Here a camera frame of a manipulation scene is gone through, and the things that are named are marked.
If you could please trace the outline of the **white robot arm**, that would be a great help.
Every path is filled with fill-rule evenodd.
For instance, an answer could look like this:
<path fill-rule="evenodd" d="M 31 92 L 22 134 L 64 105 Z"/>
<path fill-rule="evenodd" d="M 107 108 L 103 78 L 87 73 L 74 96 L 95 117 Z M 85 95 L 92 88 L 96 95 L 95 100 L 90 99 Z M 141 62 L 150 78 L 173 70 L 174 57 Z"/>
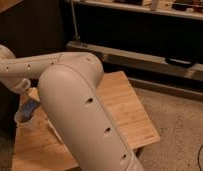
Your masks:
<path fill-rule="evenodd" d="M 17 94 L 38 81 L 42 108 L 82 171 L 144 171 L 97 94 L 102 77 L 88 52 L 17 58 L 0 44 L 0 81 Z"/>

